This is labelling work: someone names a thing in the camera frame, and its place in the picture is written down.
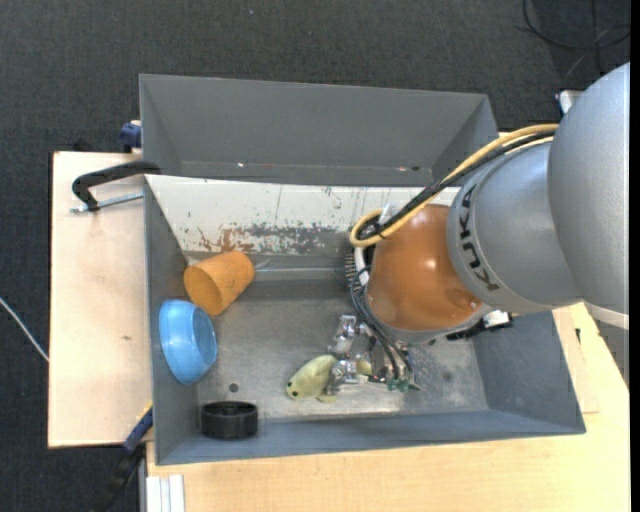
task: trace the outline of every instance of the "bin floor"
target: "bin floor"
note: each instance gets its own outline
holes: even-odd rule
[[[214,318],[218,359],[198,383],[201,404],[218,400],[256,403],[263,420],[309,421],[337,416],[425,414],[487,409],[473,344],[439,341],[411,350],[421,391],[390,392],[384,384],[343,385],[334,403],[292,400],[289,378],[308,360],[325,354],[340,315],[353,308],[343,290],[336,297],[304,298],[304,286],[290,282],[283,298],[262,292],[243,296]]]

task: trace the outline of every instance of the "white cable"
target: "white cable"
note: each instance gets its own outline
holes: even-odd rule
[[[0,296],[0,304],[2,304],[4,306],[4,308],[8,311],[8,313],[13,317],[13,319],[18,323],[18,325],[20,326],[20,328],[24,331],[24,333],[27,335],[27,338],[29,338],[29,341],[33,344],[34,347],[36,347],[36,350],[38,352],[40,352],[40,355],[45,359],[45,361],[47,361],[47,363],[49,362],[49,356],[47,355],[47,353],[42,349],[42,347],[40,346],[40,344],[36,341],[36,339],[34,338],[33,334],[31,334],[29,332],[29,329],[27,329],[27,326],[24,325],[24,323],[22,322],[22,320],[20,320],[20,317],[17,315],[17,313],[11,309],[11,306],[9,306],[9,304],[7,304],[4,299]]]

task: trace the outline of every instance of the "blue bowl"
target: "blue bowl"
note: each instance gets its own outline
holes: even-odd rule
[[[160,307],[160,343],[174,377],[182,384],[199,380],[216,360],[218,344],[209,315],[185,300]]]

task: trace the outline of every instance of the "wooden board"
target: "wooden board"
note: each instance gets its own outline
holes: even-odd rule
[[[142,201],[73,214],[84,173],[137,158],[54,155],[49,446],[122,442],[151,399]],[[95,191],[139,191],[131,178]]]

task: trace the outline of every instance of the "metal clamp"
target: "metal clamp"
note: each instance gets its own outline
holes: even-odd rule
[[[141,193],[128,194],[126,196],[118,198],[98,201],[89,191],[89,187],[103,185],[105,183],[121,180],[123,178],[129,178],[138,174],[160,174],[160,167],[158,167],[153,162],[136,160],[134,162],[116,165],[114,167],[108,167],[107,169],[102,169],[100,171],[95,171],[88,174],[83,174],[82,176],[78,176],[73,182],[73,185],[71,185],[71,190],[78,197],[78,199],[80,199],[84,203],[84,206],[72,208],[71,211],[74,213],[83,211],[96,212],[100,208],[105,206],[124,203],[142,197]]]

